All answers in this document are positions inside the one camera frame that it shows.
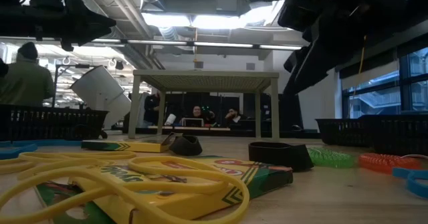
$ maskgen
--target green jacket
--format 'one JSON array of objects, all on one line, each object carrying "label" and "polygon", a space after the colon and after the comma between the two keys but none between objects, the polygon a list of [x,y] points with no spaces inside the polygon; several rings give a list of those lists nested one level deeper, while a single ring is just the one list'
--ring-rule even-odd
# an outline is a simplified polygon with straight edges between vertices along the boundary
[{"label": "green jacket", "polygon": [[48,69],[18,54],[9,72],[0,78],[0,104],[42,106],[54,96],[54,81]]}]

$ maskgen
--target black basket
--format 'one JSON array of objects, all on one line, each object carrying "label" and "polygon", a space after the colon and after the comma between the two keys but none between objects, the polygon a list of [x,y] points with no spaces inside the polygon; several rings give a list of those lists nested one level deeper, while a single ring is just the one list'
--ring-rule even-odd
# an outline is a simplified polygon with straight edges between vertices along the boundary
[{"label": "black basket", "polygon": [[108,111],[0,105],[0,141],[96,139]]},{"label": "black basket", "polygon": [[340,146],[369,147],[370,136],[359,119],[316,119],[322,142]]},{"label": "black basket", "polygon": [[428,115],[367,116],[364,126],[380,154],[428,155]]}]

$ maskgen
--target desk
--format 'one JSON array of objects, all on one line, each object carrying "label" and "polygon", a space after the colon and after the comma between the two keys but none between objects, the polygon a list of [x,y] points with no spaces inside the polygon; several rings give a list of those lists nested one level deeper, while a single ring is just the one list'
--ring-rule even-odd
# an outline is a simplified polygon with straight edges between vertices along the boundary
[{"label": "desk", "polygon": [[[272,139],[280,139],[280,114],[278,110],[278,78],[280,75],[277,72],[134,70],[133,74],[133,96],[137,96],[140,92],[141,81],[145,81],[159,90],[158,134],[162,134],[163,129],[166,92],[234,92],[255,94],[255,136],[261,138],[260,94],[271,86]],[[132,101],[129,138],[135,138],[139,106],[138,101]]]},{"label": "desk", "polygon": [[[123,140],[123,136],[111,136]],[[199,138],[203,155],[248,159],[248,143],[255,138]],[[320,140],[283,139],[290,144],[305,143],[322,146]],[[365,149],[324,146],[350,154]],[[85,151],[78,147],[42,147],[40,152]],[[168,155],[138,153],[138,156]],[[0,175],[0,193],[16,184],[16,175]],[[33,189],[14,197],[1,210],[2,215],[21,215],[42,208]],[[215,219],[233,210],[231,207],[212,213],[202,220]],[[314,167],[311,171],[294,173],[294,182],[252,200],[245,224],[422,224],[427,222],[428,201],[405,190],[405,182],[392,176],[365,169],[334,169]]]}]

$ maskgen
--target small white table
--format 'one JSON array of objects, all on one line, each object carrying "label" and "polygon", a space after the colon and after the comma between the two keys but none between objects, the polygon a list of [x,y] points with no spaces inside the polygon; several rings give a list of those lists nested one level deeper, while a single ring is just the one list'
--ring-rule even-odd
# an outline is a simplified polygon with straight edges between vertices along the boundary
[{"label": "small white table", "polygon": [[[165,112],[165,94],[178,92],[226,92],[255,94],[255,137],[261,138],[260,95],[271,86],[272,138],[280,139],[280,115],[278,110],[277,72],[233,72],[233,71],[170,71],[134,70],[132,96],[138,96],[141,81],[159,90],[158,134],[162,134]],[[129,118],[128,137],[135,138],[139,102],[133,100]]]}]

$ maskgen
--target table leg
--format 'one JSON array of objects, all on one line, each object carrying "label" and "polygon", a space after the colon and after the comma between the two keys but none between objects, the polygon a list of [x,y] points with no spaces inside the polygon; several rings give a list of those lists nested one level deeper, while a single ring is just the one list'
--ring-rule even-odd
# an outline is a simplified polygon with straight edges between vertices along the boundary
[{"label": "table leg", "polygon": [[158,133],[162,134],[163,117],[165,115],[165,91],[159,90],[160,103],[159,103],[159,116],[158,116]]},{"label": "table leg", "polygon": [[255,93],[255,137],[261,138],[260,92]]},{"label": "table leg", "polygon": [[270,80],[270,89],[272,96],[271,100],[271,115],[272,115],[272,140],[280,140],[280,110],[278,106],[278,79]]},{"label": "table leg", "polygon": [[134,76],[132,85],[131,113],[129,114],[128,138],[135,139],[136,121],[138,118],[138,107],[140,106],[140,76]]}]

